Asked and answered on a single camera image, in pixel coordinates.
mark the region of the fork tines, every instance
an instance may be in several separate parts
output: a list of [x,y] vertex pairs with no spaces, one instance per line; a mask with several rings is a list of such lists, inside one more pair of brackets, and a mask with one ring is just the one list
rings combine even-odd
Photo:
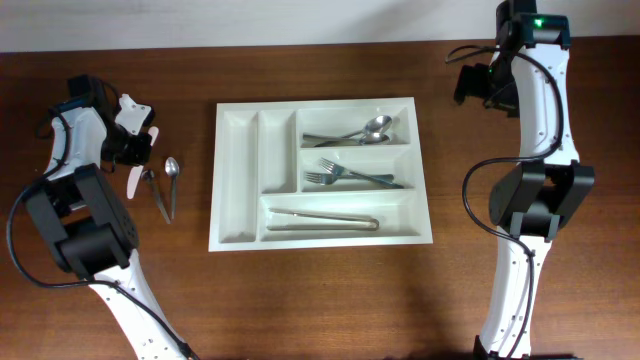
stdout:
[[325,159],[325,158],[320,158],[320,166],[327,170],[328,172],[333,172],[333,169],[335,168],[336,164],[334,164],[333,162]]
[[309,182],[320,183],[322,181],[322,174],[305,173],[304,178]]

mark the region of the fork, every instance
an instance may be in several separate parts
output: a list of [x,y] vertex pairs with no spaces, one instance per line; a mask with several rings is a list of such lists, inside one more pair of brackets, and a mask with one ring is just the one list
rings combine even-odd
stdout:
[[392,181],[386,181],[386,180],[382,180],[379,178],[375,178],[369,175],[365,175],[350,169],[345,168],[344,166],[340,166],[330,160],[327,160],[325,158],[320,158],[320,166],[327,170],[329,173],[335,175],[335,176],[342,176],[342,175],[354,175],[355,177],[358,177],[360,179],[363,180],[368,180],[371,181],[373,183],[376,183],[378,185],[381,185],[385,188],[389,188],[389,189],[404,189],[404,186],[400,185],[400,184],[396,184]]
[[[385,181],[393,181],[394,176],[392,174],[386,175],[372,175],[372,177],[376,177],[378,179],[382,179]],[[361,180],[361,178],[354,175],[333,175],[333,174],[321,174],[321,173],[310,173],[307,172],[304,174],[304,178],[312,183],[320,184],[320,185],[331,185],[338,180]]]

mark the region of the white wall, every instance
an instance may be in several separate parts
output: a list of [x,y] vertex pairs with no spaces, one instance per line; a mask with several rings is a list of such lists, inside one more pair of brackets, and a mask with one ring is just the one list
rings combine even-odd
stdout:
[[[500,0],[0,0],[0,51],[486,39]],[[640,0],[538,0],[573,36],[640,34]]]

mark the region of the cutlery tray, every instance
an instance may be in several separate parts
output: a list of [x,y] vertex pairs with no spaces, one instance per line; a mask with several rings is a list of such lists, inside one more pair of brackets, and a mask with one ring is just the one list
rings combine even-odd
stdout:
[[[303,133],[342,136],[379,115],[393,118],[387,145],[314,148],[317,142],[302,139]],[[393,174],[405,189],[363,180],[310,183],[306,171],[325,173],[320,158]],[[380,228],[269,231],[267,225],[327,224],[270,208],[370,216]],[[218,104],[209,251],[432,242],[413,98]]]

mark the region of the spoon handle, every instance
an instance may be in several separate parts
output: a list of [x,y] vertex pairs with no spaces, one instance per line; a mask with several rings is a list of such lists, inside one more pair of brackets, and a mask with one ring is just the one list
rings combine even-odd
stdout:
[[[348,139],[350,137],[353,137],[353,136],[356,136],[356,135],[359,135],[359,134],[362,134],[362,130],[354,131],[352,133],[348,133],[348,134],[342,135],[340,137],[343,138],[343,139]],[[325,147],[325,146],[329,146],[329,145],[335,144],[335,143],[336,143],[336,141],[325,141],[323,143],[315,145],[314,147]]]
[[313,134],[308,134],[308,133],[302,134],[302,139],[304,139],[304,140],[328,140],[328,141],[355,141],[355,142],[359,142],[358,139],[341,138],[341,137],[337,137],[337,136],[313,135]]

